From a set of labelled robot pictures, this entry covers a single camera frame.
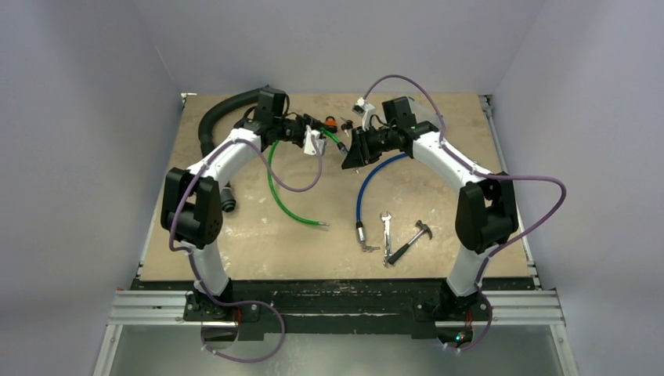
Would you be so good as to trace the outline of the green cable lock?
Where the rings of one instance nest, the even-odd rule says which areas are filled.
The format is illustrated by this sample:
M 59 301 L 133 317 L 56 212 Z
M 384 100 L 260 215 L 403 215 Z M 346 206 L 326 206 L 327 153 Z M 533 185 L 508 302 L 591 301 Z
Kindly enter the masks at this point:
M 339 138 L 335 134 L 332 133 L 332 131 L 327 130 L 327 129 L 324 128 L 324 129 L 321 130 L 321 133 L 323 134 L 324 138 L 328 138 L 329 140 L 331 140 L 343 154 L 345 154 L 347 152 L 346 146 L 343 144 L 342 141 L 339 140 Z M 275 184 L 275 181 L 273 179 L 273 176 L 269 172 L 267 173 L 267 182 L 268 182 L 269 191 L 272 195 L 273 200 L 275 201 L 277 206 L 282 210 L 282 212 L 284 214 L 286 214 L 289 218 L 291 218 L 291 219 L 293 219 L 296 222 L 299 222 L 301 224 L 307 225 L 307 226 L 328 227 L 330 225 L 328 222 L 314 220 L 314 219 L 307 219 L 307 218 L 304 218 L 304 217 L 302 217 L 300 215 L 297 215 L 294 212 L 292 212 L 282 202 L 282 200 L 281 200 L 281 198 L 280 198 L 280 196 L 277 192 L 276 184 Z

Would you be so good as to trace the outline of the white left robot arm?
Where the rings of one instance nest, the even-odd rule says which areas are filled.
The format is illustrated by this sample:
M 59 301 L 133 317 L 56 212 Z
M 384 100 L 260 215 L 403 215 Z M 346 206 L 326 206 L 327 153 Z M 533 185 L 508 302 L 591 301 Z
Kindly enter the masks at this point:
M 226 319 L 238 305 L 217 244 L 226 184 L 259 157 L 274 182 L 294 192 L 295 187 L 275 174 L 265 150 L 286 142 L 317 159 L 323 156 L 325 123 L 305 115 L 289 116 L 289 102 L 288 94 L 269 86 L 224 99 L 199 124 L 202 158 L 186 169 L 172 168 L 165 176 L 161 227 L 168 231 L 169 249 L 186 254 L 194 291 L 205 296 L 203 310 L 213 320 Z

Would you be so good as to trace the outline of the orange black padlock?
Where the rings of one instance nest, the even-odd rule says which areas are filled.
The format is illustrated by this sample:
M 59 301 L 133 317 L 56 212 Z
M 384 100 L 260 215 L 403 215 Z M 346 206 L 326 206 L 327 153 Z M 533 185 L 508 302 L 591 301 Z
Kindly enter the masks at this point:
M 324 121 L 325 129 L 330 133 L 337 133 L 337 121 L 334 116 L 327 116 Z

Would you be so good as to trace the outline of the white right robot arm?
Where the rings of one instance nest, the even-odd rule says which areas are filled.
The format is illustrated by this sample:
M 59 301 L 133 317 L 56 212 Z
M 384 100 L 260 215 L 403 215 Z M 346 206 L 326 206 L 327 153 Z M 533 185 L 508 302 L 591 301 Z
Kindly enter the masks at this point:
M 351 147 L 341 167 L 371 165 L 388 151 L 398 150 L 419 161 L 457 191 L 455 231 L 460 242 L 451 272 L 441 286 L 439 314 L 457 319 L 478 301 L 490 252 L 505 245 L 518 229 L 514 185 L 508 175 L 492 175 L 453 147 L 444 137 L 441 115 L 435 120 L 413 110 L 407 96 L 384 101 L 385 125 L 375 128 L 375 107 L 357 99 L 352 110 L 362 118 L 351 131 Z

